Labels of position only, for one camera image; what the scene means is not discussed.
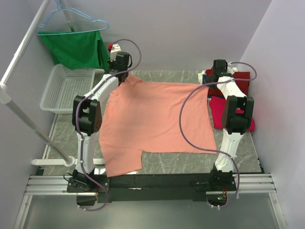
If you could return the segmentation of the salmon pink t shirt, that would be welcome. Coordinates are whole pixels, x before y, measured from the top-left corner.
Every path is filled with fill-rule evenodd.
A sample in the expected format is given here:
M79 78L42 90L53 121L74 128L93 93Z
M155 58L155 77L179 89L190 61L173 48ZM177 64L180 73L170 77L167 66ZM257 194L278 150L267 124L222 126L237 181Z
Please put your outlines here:
M193 83L145 82L130 74L103 115L99 143L107 176L140 170L143 152L213 154L207 95L207 87Z

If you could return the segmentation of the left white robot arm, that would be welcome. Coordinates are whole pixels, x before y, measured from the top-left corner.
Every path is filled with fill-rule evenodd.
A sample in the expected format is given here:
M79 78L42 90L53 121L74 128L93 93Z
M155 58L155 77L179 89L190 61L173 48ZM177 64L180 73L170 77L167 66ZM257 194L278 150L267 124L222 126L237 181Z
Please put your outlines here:
M85 192L95 187L94 141L102 125L101 103L125 81L131 66L131 55L119 51L101 80L84 96L74 98L72 124L77 132L78 158L72 177L74 184Z

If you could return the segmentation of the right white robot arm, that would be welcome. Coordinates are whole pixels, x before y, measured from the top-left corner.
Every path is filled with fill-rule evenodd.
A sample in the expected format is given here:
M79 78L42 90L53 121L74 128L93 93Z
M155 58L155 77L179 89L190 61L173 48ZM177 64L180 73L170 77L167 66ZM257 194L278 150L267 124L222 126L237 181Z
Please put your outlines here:
M234 183L232 159L236 156L243 135L251 126L254 108L254 99L241 91L233 77L234 72L228 67L226 60L214 60L213 72L206 78L207 83L216 83L209 88L219 89L225 99L221 117L223 139L220 150L228 155L220 153L214 163L209 178L209 185L214 190Z

